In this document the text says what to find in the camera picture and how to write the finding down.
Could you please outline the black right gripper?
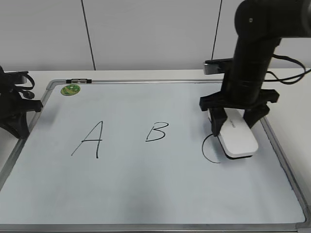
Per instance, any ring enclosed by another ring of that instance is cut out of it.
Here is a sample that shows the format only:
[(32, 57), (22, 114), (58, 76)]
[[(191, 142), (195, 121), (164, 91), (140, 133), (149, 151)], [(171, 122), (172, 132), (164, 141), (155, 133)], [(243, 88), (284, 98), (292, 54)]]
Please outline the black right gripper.
[(224, 108), (246, 109), (243, 119), (249, 128), (269, 113), (270, 108), (264, 103), (276, 103), (278, 92), (274, 89), (262, 89), (262, 84), (263, 80), (232, 79), (230, 73), (227, 72), (219, 92), (200, 98), (201, 110), (209, 109), (213, 136), (219, 135), (227, 120)]

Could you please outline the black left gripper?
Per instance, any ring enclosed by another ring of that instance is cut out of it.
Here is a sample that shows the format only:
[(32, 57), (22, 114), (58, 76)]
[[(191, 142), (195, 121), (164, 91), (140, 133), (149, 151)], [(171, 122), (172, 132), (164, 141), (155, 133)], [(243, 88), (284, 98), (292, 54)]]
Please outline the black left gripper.
[(26, 84), (12, 84), (0, 69), (0, 127), (17, 139), (29, 136), (28, 112), (41, 112), (43, 104), (32, 92), (35, 81), (29, 75)]

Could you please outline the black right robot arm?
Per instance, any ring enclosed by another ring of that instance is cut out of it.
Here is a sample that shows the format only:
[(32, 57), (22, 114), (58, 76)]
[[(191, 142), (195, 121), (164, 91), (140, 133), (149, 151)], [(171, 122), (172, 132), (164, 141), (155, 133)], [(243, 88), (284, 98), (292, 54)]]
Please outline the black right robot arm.
[(220, 91), (199, 101), (201, 110), (210, 114), (214, 136), (227, 120), (227, 108), (244, 110), (243, 119), (253, 127), (269, 113), (267, 104), (278, 101), (278, 92), (262, 88), (268, 66), (283, 38), (310, 37), (311, 3), (245, 0), (235, 12), (234, 24), (238, 35), (234, 56), (204, 63), (206, 75), (224, 75)]

